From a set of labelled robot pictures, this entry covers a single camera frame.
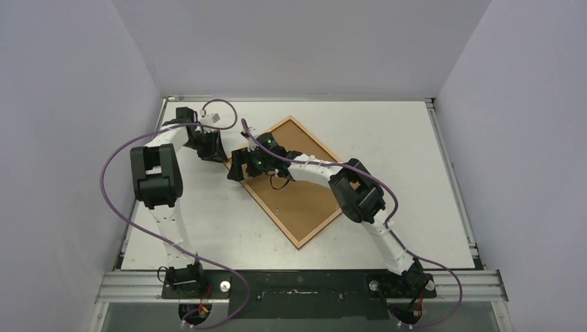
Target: table surface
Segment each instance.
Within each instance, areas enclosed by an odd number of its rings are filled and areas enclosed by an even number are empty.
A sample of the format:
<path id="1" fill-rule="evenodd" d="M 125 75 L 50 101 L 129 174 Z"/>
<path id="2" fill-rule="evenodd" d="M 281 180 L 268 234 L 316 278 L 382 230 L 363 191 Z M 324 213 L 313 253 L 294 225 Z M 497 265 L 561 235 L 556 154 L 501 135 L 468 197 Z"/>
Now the table surface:
<path id="1" fill-rule="evenodd" d="M 202 102 L 169 102 L 164 121 L 175 108 L 200 109 Z M 399 199 L 393 229 L 413 252 L 450 268 L 473 268 L 469 244 L 442 155 L 423 102 L 235 102 L 239 117 L 260 133 L 294 116 L 343 160 L 358 158 Z M 233 121 L 222 103 L 219 126 Z M 222 132 L 227 155 L 246 143 L 240 122 Z M 181 212 L 188 236 L 202 257 L 235 269 L 385 268 L 363 226 L 341 215 L 297 250 L 244 188 L 226 179 L 222 164 L 200 160 L 194 150 L 177 154 L 184 191 Z M 386 194 L 388 210 L 393 201 Z M 159 233 L 142 203 L 134 221 Z M 123 270 L 155 270 L 166 265 L 163 244 L 131 230 Z M 423 264 L 427 268 L 435 266 Z M 204 268 L 216 268 L 204 264 Z"/>

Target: black cable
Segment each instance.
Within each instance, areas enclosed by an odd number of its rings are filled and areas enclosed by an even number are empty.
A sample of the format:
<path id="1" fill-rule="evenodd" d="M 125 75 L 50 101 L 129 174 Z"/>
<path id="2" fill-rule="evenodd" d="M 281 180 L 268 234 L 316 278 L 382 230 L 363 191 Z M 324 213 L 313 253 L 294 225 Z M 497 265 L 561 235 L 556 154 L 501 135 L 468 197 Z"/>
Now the black cable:
<path id="1" fill-rule="evenodd" d="M 269 184 L 270 184 L 270 185 L 271 185 L 271 187 L 272 187 L 273 189 L 275 189 L 275 190 L 281 190 L 281 189 L 285 188 L 285 186 L 286 186 L 286 185 L 289 183 L 289 181 L 290 181 L 290 179 L 288 178 L 288 179 L 287 179 L 287 181 L 285 181 L 285 183 L 284 183 L 284 184 L 283 184 L 281 187 L 279 187 L 279 188 L 276 188 L 276 187 L 273 185 L 273 177 L 274 177 L 274 176 L 275 176 L 275 174 L 272 174 L 272 175 L 270 175 L 270 176 L 269 176 Z"/>
<path id="2" fill-rule="evenodd" d="M 167 272 L 167 266 L 159 266 L 159 268 L 157 269 L 157 279 L 160 282 L 165 283 L 163 280 L 161 280 L 161 277 L 159 277 L 159 273 L 161 273 L 161 269 L 165 269 L 165 272 Z"/>

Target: purple cable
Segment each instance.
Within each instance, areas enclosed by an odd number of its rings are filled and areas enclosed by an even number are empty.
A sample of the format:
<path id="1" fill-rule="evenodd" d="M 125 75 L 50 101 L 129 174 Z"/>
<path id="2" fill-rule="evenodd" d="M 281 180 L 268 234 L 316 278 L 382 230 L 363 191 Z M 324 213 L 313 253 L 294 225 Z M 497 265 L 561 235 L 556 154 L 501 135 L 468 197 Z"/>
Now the purple cable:
<path id="1" fill-rule="evenodd" d="M 108 159 L 106 160 L 106 163 L 104 164 L 104 166 L 102 167 L 102 171 L 100 172 L 100 191 L 102 191 L 102 197 L 104 197 L 104 200 L 106 201 L 106 204 L 108 204 L 108 206 L 110 207 L 110 209 L 112 211 L 114 211 L 114 213 L 121 218 L 123 221 L 125 221 L 126 223 L 128 223 L 130 226 L 136 228 L 137 230 L 140 230 L 141 232 L 145 232 L 148 235 L 151 235 L 152 237 L 156 237 L 157 239 L 160 239 L 163 242 L 166 242 L 172 246 L 174 246 L 177 250 L 181 251 L 182 253 L 190 256 L 190 257 L 194 257 L 195 259 L 199 259 L 201 261 L 204 261 L 206 263 L 218 266 L 219 268 L 223 268 L 224 270 L 227 270 L 228 272 L 234 274 L 237 278 L 239 278 L 243 284 L 246 287 L 246 298 L 244 299 L 244 302 L 235 310 L 233 311 L 233 313 L 231 313 L 230 315 L 228 315 L 228 317 L 226 317 L 224 320 L 221 320 L 220 322 L 214 323 L 212 325 L 208 325 L 208 326 L 194 326 L 194 329 L 211 329 L 213 327 L 219 326 L 221 324 L 226 323 L 227 321 L 229 321 L 232 317 L 234 317 L 235 315 L 237 315 L 249 302 L 249 297 L 251 295 L 251 287 L 249 286 L 249 283 L 246 281 L 246 279 L 237 271 L 233 270 L 232 268 L 229 268 L 228 266 L 222 265 L 220 263 L 217 263 L 215 261 L 211 261 L 207 258 L 204 258 L 202 256 L 198 256 L 196 254 L 193 254 L 191 252 L 188 252 L 187 250 L 183 249 L 182 247 L 174 244 L 173 241 L 162 237 L 161 235 L 157 234 L 157 233 L 153 233 L 150 230 L 137 225 L 136 223 L 134 223 L 132 220 L 130 220 L 129 218 L 127 218 L 120 210 L 118 210 L 116 208 L 116 206 L 114 206 L 114 204 L 112 203 L 112 201 L 110 201 L 110 198 L 108 197 L 108 194 L 106 193 L 106 188 L 104 185 L 104 177 L 106 174 L 106 169 L 108 168 L 108 165 L 110 165 L 110 162 L 112 161 L 112 159 L 114 159 L 114 157 L 116 157 L 116 155 L 118 153 L 120 153 L 124 148 L 128 147 L 129 145 L 131 145 L 132 143 L 138 141 L 138 140 L 142 140 L 144 138 L 150 137 L 150 136 L 155 136 L 155 135 L 159 135 L 161 133 L 164 133 L 166 131 L 169 131 L 171 129 L 176 129 L 176 128 L 180 128 L 180 127 L 204 127 L 204 128 L 210 128 L 210 129 L 218 129 L 218 130 L 226 130 L 226 129 L 230 129 L 233 128 L 236 124 L 237 124 L 237 120 L 238 120 L 238 115 L 237 115 L 237 111 L 235 109 L 235 107 L 230 103 L 227 102 L 226 100 L 223 99 L 214 99 L 211 100 L 207 103 L 205 103 L 205 105 L 202 107 L 202 109 L 205 109 L 206 106 L 208 106 L 210 103 L 212 102 L 224 102 L 226 103 L 228 106 L 231 107 L 231 109 L 233 110 L 233 113 L 235 114 L 235 120 L 234 122 L 228 126 L 228 127 L 212 127 L 212 126 L 208 126 L 206 124 L 201 124 L 201 123 L 180 123 L 180 124 L 176 124 L 173 125 L 169 128 L 165 128 L 162 130 L 158 130 L 155 131 L 154 133 L 146 133 L 144 135 L 141 135 L 139 137 L 133 138 L 130 141 L 126 142 L 125 144 L 121 145 L 119 148 L 116 149 L 116 151 L 114 151 L 114 153 L 112 155 L 110 155 L 110 157 L 108 157 Z M 187 317 L 189 317 L 192 313 L 194 313 L 195 311 L 190 311 L 188 313 L 186 313 L 186 315 L 183 316 L 183 320 L 185 321 Z"/>
<path id="2" fill-rule="evenodd" d="M 369 173 L 366 173 L 366 172 L 363 172 L 363 171 L 361 171 L 360 169 L 357 169 L 357 168 L 355 168 L 355 167 L 353 167 L 353 166 L 350 166 L 350 165 L 347 165 L 347 164 L 343 164 L 343 163 L 319 163 L 319 162 L 317 162 L 317 161 L 299 161 L 299 160 L 293 160 L 293 159 L 288 159 L 288 158 L 284 158 L 284 157 L 282 157 L 282 156 L 279 156 L 279 155 L 277 155 L 277 154 L 275 154 L 275 153 L 273 153 L 273 152 L 269 151 L 269 149 L 267 149 L 266 147 L 264 147 L 262 144 L 260 144 L 260 143 L 257 141 L 257 138 L 255 138 L 255 136 L 253 136 L 253 135 L 251 134 L 251 132 L 249 131 L 249 126 L 247 125 L 247 123 L 246 123 L 246 120 L 245 120 L 245 119 L 241 119 L 240 121 L 241 121 L 241 124 L 242 124 L 243 130 L 245 131 L 245 133 L 247 134 L 247 136 L 248 136 L 248 137 L 249 137 L 251 140 L 253 140 L 253 142 L 254 142 L 254 143 L 255 143 L 255 144 L 256 144 L 256 145 L 257 145 L 257 146 L 258 146 L 258 147 L 259 147 L 261 150 L 265 151 L 266 153 L 268 153 L 268 155 L 270 155 L 270 156 L 272 156 L 272 157 L 274 157 L 274 158 L 277 158 L 277 159 L 279 159 L 279 160 L 281 160 L 281 161 L 285 161 L 285 162 L 288 162 L 288 163 L 294 163 L 294 164 L 310 164 L 310 165 L 318 165 L 318 166 L 319 166 L 319 165 L 330 165 L 330 166 L 339 166 L 339 167 L 344 167 L 344 168 L 346 168 L 346 169 L 349 169 L 349 170 L 351 170 L 351 171 L 353 171 L 353 172 L 356 172 L 356 173 L 358 173 L 358 174 L 360 174 L 360 175 L 362 175 L 362 176 L 365 176 L 365 177 L 367 177 L 367 178 L 371 179 L 371 180 L 372 180 L 372 181 L 374 181 L 376 184 L 378 184 L 378 185 L 380 185 L 382 188 L 384 188 L 384 189 L 385 189 L 385 191 L 387 191 L 387 193 L 389 193 L 389 195 L 391 196 L 391 198 L 393 199 L 393 202 L 394 202 L 394 204 L 395 204 L 395 206 L 394 206 L 393 210 L 392 210 L 392 211 L 391 211 L 391 213 L 390 213 L 390 214 L 389 214 L 389 215 L 386 217 L 386 220 L 385 220 L 385 221 L 384 221 L 384 223 L 383 223 L 383 224 L 385 225 L 385 228 L 387 228 L 387 230 L 388 230 L 388 231 L 389 231 L 389 233 L 390 233 L 390 234 L 393 236 L 393 238 L 395 239 L 395 241 L 397 241 L 397 243 L 399 243 L 399 245 L 400 245 L 400 246 L 401 246 L 401 247 L 402 247 L 402 248 L 403 248 L 403 249 L 404 249 L 404 250 L 405 250 L 405 251 L 406 251 L 408 254 L 412 255 L 414 258 L 417 258 L 417 259 L 419 259 L 419 260 L 421 260 L 421 261 L 425 261 L 426 263 L 430 263 L 430 264 L 436 265 L 436 266 L 440 267 L 442 270 L 445 270 L 445 271 L 447 271 L 448 273 L 450 273 L 450 274 L 451 274 L 451 275 L 452 275 L 452 276 L 455 278 L 455 280 L 457 281 L 458 288 L 459 288 L 459 299 L 458 299 L 458 301 L 457 301 L 457 304 L 455 305 L 455 308 L 454 308 L 454 309 L 453 309 L 453 310 L 452 310 L 452 311 L 451 311 L 451 312 L 450 312 L 448 315 L 446 315 L 446 316 L 444 316 L 443 318 L 440 318 L 440 319 L 438 319 L 438 320 L 432 321 L 432 322 L 428 322 L 428 323 L 424 323 L 424 324 L 418 324 L 418 325 L 414 325 L 413 327 L 415 327 L 415 328 L 416 328 L 416 327 L 417 327 L 417 328 L 420 328 L 420 327 L 428 327 L 428 326 L 432 326 L 432 325 L 436 325 L 436 324 L 442 323 L 442 322 L 444 322 L 445 320 L 447 320 L 447 319 L 449 319 L 450 317 L 452 317 L 452 316 L 453 316 L 453 315 L 454 315 L 454 314 L 455 314 L 455 313 L 458 311 L 458 309 L 460 308 L 460 305 L 461 305 L 461 303 L 462 303 L 462 284 L 461 284 L 461 282 L 460 282 L 460 279 L 459 279 L 459 277 L 458 277 L 458 276 L 457 276 L 457 275 L 456 275 L 456 274 L 455 274 L 455 273 L 454 273 L 454 272 L 453 272 L 453 271 L 452 271 L 450 268 L 447 268 L 446 266 L 442 265 L 441 263 L 437 263 L 437 262 L 435 262 L 435 261 L 431 261 L 430 259 L 423 258 L 423 257 L 421 257 L 421 256 L 419 256 L 419 255 L 416 255 L 416 254 L 415 254 L 415 253 L 413 253 L 412 251 L 410 251 L 410 250 L 409 250 L 409 249 L 406 247 L 406 245 L 404 245 L 404 243 L 403 243 L 403 242 L 401 242 L 401 240 L 399 239 L 399 237 L 398 237 L 398 236 L 397 236 L 397 235 L 396 235 L 396 234 L 395 234 L 395 233 L 394 233 L 394 232 L 393 232 L 393 231 L 392 231 L 392 230 L 389 228 L 389 225 L 388 225 L 388 223 L 389 223 L 389 220 L 390 220 L 390 219 L 391 219 L 391 217 L 393 217 L 393 216 L 394 216 L 394 214 L 397 212 L 397 208 L 398 208 L 398 206 L 399 206 L 399 202 L 397 201 L 397 197 L 395 196 L 395 194 L 393 193 L 393 191 L 392 191 L 392 190 L 391 190 L 391 189 L 390 189 L 390 188 L 389 188 L 389 187 L 388 187 L 388 186 L 387 186 L 385 183 L 381 182 L 381 181 L 380 181 L 378 178 L 375 178 L 373 175 L 371 175 L 371 174 L 369 174 Z"/>

